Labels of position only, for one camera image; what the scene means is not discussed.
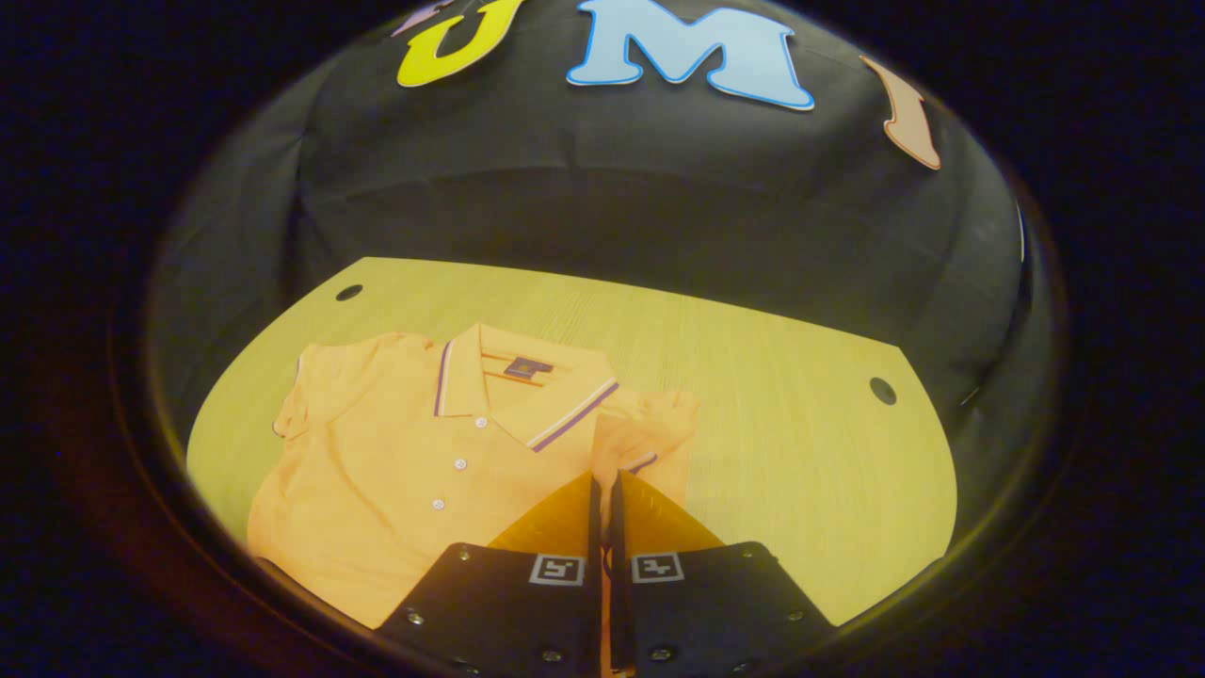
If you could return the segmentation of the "orange T-shirt with striped collar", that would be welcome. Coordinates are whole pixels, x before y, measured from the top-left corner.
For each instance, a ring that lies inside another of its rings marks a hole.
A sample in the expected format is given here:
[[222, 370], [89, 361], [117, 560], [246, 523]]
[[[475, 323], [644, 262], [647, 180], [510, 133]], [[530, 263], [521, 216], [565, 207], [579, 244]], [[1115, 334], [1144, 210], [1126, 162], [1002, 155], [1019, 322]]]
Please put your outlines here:
[[601, 352], [501, 328], [310, 344], [247, 544], [380, 627], [447, 546], [586, 558], [610, 518], [590, 491], [623, 471], [683, 502], [698, 420], [688, 393], [625, 389]]

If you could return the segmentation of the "black backdrop cloth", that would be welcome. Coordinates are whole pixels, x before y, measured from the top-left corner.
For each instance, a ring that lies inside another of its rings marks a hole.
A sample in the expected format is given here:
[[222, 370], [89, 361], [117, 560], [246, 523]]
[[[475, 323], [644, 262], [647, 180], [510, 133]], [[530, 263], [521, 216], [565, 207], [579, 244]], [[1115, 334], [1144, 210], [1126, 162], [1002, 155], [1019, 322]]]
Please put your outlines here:
[[900, 347], [956, 458], [1050, 403], [1013, 185], [930, 92], [941, 163], [887, 137], [862, 51], [765, 0], [523, 0], [464, 72], [396, 86], [380, 26], [268, 96], [181, 204], [151, 306], [181, 434], [242, 347], [364, 257], [531, 267]]

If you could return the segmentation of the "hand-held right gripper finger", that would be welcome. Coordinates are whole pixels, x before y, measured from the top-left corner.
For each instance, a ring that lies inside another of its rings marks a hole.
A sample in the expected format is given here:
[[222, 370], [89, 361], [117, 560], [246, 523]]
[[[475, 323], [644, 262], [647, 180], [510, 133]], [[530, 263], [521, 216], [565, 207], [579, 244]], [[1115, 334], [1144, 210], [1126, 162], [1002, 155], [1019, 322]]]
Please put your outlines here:
[[442, 678], [598, 678], [600, 488], [589, 473], [486, 546], [443, 549], [378, 627]]
[[727, 543], [640, 476], [611, 494], [611, 653], [630, 678], [770, 678], [831, 635], [758, 541]]

